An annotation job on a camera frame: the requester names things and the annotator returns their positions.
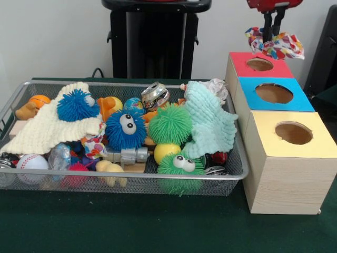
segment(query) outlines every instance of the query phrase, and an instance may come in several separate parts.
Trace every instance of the white knit cloth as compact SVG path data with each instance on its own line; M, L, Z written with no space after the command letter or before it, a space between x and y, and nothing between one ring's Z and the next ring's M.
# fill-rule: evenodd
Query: white knit cloth
M58 119L58 102L63 98L63 94L68 94L74 89L82 89L89 93L88 84L83 82L72 83L63 87L56 99L52 100L50 104L44 105L38 114L27 122L27 125L18 135L3 146L0 153L46 154L61 142L79 141L87 134L98 135L102 120L100 114L96 118L75 122Z

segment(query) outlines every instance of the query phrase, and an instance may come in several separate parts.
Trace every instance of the stacked wooden boxes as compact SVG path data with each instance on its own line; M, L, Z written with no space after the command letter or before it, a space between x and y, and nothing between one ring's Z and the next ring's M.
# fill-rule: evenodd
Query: stacked wooden boxes
M285 61L230 53L230 91L251 171L251 213L317 214L337 173L337 146Z

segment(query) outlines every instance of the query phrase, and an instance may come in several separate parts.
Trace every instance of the wire mesh basket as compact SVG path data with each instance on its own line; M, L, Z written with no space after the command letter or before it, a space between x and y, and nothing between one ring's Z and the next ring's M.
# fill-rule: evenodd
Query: wire mesh basket
M9 132L16 122L15 110L22 107L29 99L37 94L43 94L54 99L61 88L71 82L65 81L29 81L17 88L9 99L5 107L0 112L2 124L0 148L9 141ZM123 103L133 97L139 97L148 84L124 84L124 83L91 83L89 90L95 99L107 96L118 97ZM184 92L177 85L166 85L171 97L170 102L177 102L183 98ZM234 113L230 96L227 98L224 110ZM228 196L237 182L245 178L249 171L244 145L241 139L239 128L235 137L234 148L228 153L228 160L225 164L228 172L225 176L200 176L200 175L168 175L157 174L157 164L153 156L146 162L144 173L117 173L117 172L84 172L84 171L56 171L56 170L22 170L9 169L0 165L0 189L13 190L48 190L48 191L80 191L80 192L113 192L113 193L145 193L145 194L166 194L160 182L163 180L199 180L202 184L198 192L191 192L196 195ZM18 175L38 177L36 184L26 184L18 178ZM68 177L76 185L64 186L55 177ZM11 184L1 184L1 181L11 182Z

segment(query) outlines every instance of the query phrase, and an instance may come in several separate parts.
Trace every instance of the baseball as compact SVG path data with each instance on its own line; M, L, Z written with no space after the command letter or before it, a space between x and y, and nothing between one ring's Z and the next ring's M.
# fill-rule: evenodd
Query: baseball
M18 169L35 169L35 170L47 170L48 162L43 156L39 154L27 154L24 155L16 166ZM43 181L47 177L47 175L43 174L17 174L17 177L21 180L21 182L25 184L38 184Z

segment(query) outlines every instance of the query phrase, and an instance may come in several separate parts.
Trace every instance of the green puffer ball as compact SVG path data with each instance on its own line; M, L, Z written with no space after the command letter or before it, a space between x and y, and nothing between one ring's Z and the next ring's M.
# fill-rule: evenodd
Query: green puffer ball
M200 159L189 159L185 152L169 154L158 167L158 174L205 175ZM199 179L159 179L162 189L168 194L192 194L200 190Z
M157 144L181 145L187 141L191 131L192 121L188 111L173 104L158 108L148 128L151 139Z

